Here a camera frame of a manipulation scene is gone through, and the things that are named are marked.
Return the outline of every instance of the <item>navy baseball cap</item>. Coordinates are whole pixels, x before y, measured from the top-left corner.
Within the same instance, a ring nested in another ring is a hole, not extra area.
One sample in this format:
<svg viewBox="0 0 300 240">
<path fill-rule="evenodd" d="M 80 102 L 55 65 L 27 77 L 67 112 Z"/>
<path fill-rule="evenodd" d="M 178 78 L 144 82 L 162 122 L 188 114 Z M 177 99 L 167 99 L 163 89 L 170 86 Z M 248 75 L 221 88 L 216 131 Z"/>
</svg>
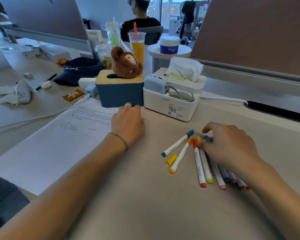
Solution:
<svg viewBox="0 0 300 240">
<path fill-rule="evenodd" d="M 103 70 L 102 64 L 97 60 L 79 57 L 67 61 L 64 64 L 63 73 L 53 81 L 59 85 L 77 87 L 80 78 L 95 77 L 101 70 Z"/>
</svg>

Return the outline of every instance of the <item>plush toy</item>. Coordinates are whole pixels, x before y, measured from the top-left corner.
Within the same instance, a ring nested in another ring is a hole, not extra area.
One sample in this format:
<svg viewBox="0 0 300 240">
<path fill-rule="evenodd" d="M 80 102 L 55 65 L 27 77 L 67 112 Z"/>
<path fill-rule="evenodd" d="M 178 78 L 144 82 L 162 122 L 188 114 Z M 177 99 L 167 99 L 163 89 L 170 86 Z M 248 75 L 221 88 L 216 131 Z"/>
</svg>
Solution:
<svg viewBox="0 0 300 240">
<path fill-rule="evenodd" d="M 112 70 L 118 77 L 135 78 L 143 71 L 141 62 L 137 61 L 136 57 L 131 52 L 124 52 L 119 47 L 113 47 L 111 51 L 113 59 Z"/>
</svg>

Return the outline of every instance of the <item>yellow marker cap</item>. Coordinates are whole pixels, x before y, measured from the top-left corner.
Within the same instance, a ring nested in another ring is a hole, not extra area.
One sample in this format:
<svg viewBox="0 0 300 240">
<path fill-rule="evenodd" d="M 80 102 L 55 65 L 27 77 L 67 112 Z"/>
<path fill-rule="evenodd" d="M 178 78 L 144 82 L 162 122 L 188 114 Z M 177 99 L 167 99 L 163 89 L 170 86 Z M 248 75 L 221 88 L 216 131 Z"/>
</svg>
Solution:
<svg viewBox="0 0 300 240">
<path fill-rule="evenodd" d="M 187 140 L 187 143 L 188 143 L 189 145 L 191 145 L 192 140 L 193 140 L 193 136 L 190 136 L 189 139 Z"/>
<path fill-rule="evenodd" d="M 173 154 L 172 157 L 169 158 L 168 161 L 166 161 L 166 165 L 171 166 L 173 164 L 173 162 L 177 159 L 177 155 Z"/>
</svg>

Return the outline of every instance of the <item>hand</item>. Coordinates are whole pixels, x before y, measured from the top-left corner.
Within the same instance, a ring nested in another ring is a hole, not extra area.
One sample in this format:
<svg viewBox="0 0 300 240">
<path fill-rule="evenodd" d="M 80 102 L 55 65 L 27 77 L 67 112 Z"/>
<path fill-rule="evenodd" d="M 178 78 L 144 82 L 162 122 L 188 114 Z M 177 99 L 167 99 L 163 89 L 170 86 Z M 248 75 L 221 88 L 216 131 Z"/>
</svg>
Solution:
<svg viewBox="0 0 300 240">
<path fill-rule="evenodd" d="M 144 136 L 145 122 L 141 118 L 141 107 L 139 105 L 131 107 L 131 103 L 127 104 L 125 107 L 120 107 L 112 116 L 111 129 L 112 133 L 121 136 L 131 147 Z"/>
<path fill-rule="evenodd" d="M 203 140 L 198 142 L 198 146 L 220 166 L 240 174 L 264 163 L 258 155 L 256 144 L 245 131 L 235 125 L 209 122 L 202 133 L 208 133 L 210 130 L 213 131 L 213 142 Z"/>
</svg>

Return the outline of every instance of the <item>cable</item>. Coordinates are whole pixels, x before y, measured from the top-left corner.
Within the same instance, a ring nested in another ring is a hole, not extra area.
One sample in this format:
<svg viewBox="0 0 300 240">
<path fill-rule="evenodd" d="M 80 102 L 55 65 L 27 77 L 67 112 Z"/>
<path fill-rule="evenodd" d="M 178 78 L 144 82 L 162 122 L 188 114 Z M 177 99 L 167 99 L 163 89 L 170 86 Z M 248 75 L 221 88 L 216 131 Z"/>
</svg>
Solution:
<svg viewBox="0 0 300 240">
<path fill-rule="evenodd" d="M 55 112 L 55 113 L 52 113 L 52 114 L 49 114 L 49 115 L 44 115 L 44 116 L 41 116 L 41 117 L 37 117 L 37 118 L 32 118 L 32 119 L 28 119 L 28 120 L 23 120 L 23 121 L 18 121 L 18 122 L 14 122 L 14 123 L 11 123 L 11 124 L 7 124 L 7 125 L 3 125 L 3 126 L 0 126 L 0 128 L 3 128 L 3 127 L 6 127 L 6 126 L 9 126 L 9 125 L 15 125 L 15 124 L 19 124 L 19 123 L 24 123 L 24 122 L 29 122 L 29 121 L 32 121 L 32 120 L 38 120 L 38 119 L 43 119 L 43 118 L 46 118 L 46 117 L 50 117 L 50 116 L 53 116 L 53 115 L 56 115 L 58 113 L 61 113 L 67 109 L 70 109 L 78 104 L 81 104 L 83 102 L 85 102 L 88 98 L 90 97 L 90 94 L 88 95 L 85 95 L 83 98 L 81 98 L 80 100 L 78 100 L 74 105 L 68 107 L 68 108 L 65 108 L 65 109 L 61 109 L 60 111 L 58 112 Z"/>
<path fill-rule="evenodd" d="M 246 100 L 237 99 L 237 98 L 227 98 L 227 97 L 208 97 L 208 96 L 201 96 L 202 99 L 208 100 L 220 100 L 220 101 L 229 101 L 229 102 L 241 102 L 248 105 Z"/>
<path fill-rule="evenodd" d="M 181 88 L 181 89 L 183 89 L 183 90 L 186 90 L 188 93 L 191 94 L 192 98 L 191 98 L 191 99 L 186 99 L 186 98 L 182 97 L 182 96 L 180 95 L 180 93 L 179 93 L 174 87 L 176 87 L 176 88 Z M 171 89 L 173 89 L 173 90 L 179 95 L 179 97 L 180 97 L 183 101 L 190 102 L 190 101 L 192 101 L 192 100 L 195 99 L 193 93 L 190 92 L 190 91 L 188 91 L 188 90 L 185 89 L 185 88 L 182 88 L 182 87 L 179 87 L 179 86 L 175 86 L 175 85 L 173 85 L 173 87 L 172 87 L 172 86 L 166 86 L 166 88 L 171 88 Z"/>
</svg>

